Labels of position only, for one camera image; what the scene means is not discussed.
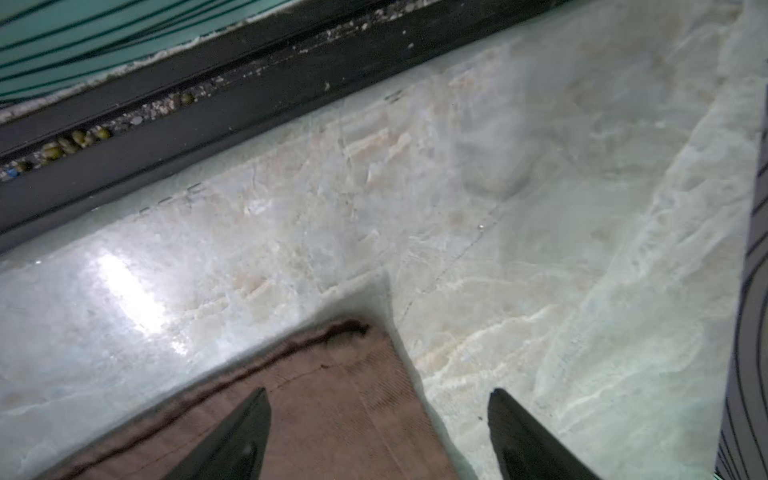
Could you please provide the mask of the brown trousers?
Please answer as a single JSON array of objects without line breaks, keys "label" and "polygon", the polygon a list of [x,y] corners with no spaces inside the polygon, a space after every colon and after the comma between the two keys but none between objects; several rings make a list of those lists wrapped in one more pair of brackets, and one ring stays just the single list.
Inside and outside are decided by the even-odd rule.
[{"label": "brown trousers", "polygon": [[219,370],[46,472],[49,479],[454,479],[387,332],[303,330]]}]

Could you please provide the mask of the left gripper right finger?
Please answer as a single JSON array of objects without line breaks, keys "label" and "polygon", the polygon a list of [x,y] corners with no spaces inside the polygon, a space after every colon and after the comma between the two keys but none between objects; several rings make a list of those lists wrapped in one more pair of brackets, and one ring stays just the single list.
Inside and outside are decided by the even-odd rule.
[{"label": "left gripper right finger", "polygon": [[503,479],[599,479],[504,389],[491,392],[487,419]]}]

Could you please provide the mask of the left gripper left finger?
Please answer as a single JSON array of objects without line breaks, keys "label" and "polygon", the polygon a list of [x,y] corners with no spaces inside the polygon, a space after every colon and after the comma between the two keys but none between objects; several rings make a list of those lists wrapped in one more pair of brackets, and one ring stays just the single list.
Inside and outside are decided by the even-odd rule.
[{"label": "left gripper left finger", "polygon": [[271,427],[265,389],[240,403],[166,476],[181,479],[258,479]]}]

